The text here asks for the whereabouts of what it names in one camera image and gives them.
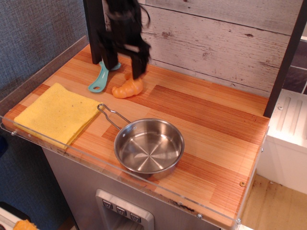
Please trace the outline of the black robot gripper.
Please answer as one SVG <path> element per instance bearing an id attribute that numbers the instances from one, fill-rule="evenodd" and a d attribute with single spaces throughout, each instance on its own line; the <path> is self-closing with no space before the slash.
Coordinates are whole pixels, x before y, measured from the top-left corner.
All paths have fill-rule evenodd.
<path id="1" fill-rule="evenodd" d="M 143 8 L 136 0 L 106 0 L 106 15 L 110 29 L 99 29 L 97 42 L 102 60 L 108 70 L 118 64 L 118 53 L 115 48 L 136 47 L 131 52 L 133 79 L 145 73 L 150 58 L 150 45 L 142 37 Z"/>

